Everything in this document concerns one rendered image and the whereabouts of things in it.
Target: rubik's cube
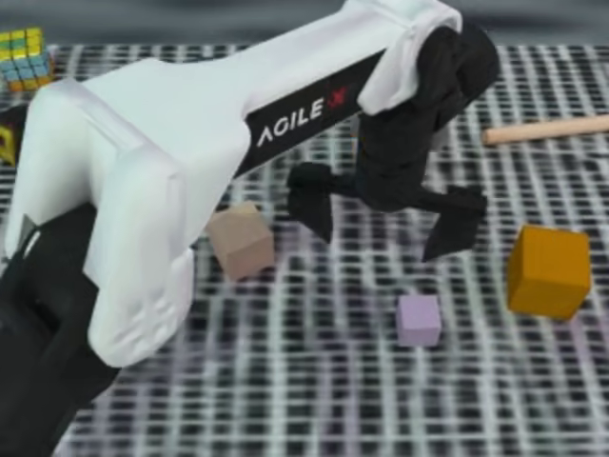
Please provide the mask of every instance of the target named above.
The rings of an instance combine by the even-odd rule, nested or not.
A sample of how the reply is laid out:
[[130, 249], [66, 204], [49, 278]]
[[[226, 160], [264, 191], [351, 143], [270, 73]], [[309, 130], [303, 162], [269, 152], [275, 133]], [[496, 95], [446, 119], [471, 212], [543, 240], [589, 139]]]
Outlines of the rubik's cube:
[[0, 33], [0, 73], [11, 92], [37, 90], [53, 80], [53, 63], [40, 29]]

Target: yellow and black object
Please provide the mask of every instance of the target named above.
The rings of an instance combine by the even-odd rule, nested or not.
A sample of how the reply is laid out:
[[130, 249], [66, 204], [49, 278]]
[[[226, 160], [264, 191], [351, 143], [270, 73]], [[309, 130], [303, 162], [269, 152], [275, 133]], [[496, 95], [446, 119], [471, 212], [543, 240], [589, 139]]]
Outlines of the yellow and black object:
[[18, 105], [0, 112], [0, 159], [16, 167], [26, 127], [28, 105]]

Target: orange cube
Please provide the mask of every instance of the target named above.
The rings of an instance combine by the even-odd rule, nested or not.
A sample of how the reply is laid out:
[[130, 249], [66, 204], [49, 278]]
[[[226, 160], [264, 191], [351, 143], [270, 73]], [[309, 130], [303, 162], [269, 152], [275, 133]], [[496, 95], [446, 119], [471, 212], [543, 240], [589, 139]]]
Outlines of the orange cube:
[[571, 319], [590, 292], [585, 233], [524, 226], [507, 266], [507, 304], [514, 312]]

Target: black and white checkered surface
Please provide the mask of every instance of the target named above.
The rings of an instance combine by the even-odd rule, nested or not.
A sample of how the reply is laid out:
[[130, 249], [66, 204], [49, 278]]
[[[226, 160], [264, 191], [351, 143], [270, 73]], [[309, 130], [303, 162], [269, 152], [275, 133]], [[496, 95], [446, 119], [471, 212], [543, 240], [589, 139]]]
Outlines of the black and white checkered surface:
[[[74, 47], [61, 75], [87, 78], [156, 55], [194, 61], [234, 47]], [[609, 48], [501, 48], [503, 77], [451, 128], [429, 183], [481, 183], [488, 224], [473, 253], [419, 261], [433, 218], [335, 200], [326, 247], [285, 214], [302, 160], [352, 166], [348, 124], [235, 182], [276, 235], [277, 267], [226, 282], [198, 245], [196, 302], [160, 353], [82, 411], [60, 457], [609, 455], [609, 143], [603, 135], [486, 149], [481, 129], [604, 113]], [[19, 96], [2, 93], [2, 104]], [[1, 204], [14, 171], [1, 169]], [[569, 323], [505, 305], [504, 266], [522, 224], [590, 235], [595, 285]], [[400, 294], [437, 293], [443, 335], [398, 348]]]

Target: dark background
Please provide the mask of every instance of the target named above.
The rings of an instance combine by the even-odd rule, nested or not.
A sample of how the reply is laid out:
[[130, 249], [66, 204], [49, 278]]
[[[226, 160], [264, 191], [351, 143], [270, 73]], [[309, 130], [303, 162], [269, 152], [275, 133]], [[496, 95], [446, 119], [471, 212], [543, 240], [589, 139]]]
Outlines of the dark background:
[[[337, 10], [340, 0], [0, 0], [0, 29], [71, 43], [249, 43]], [[447, 0], [505, 44], [604, 44], [607, 0]]]

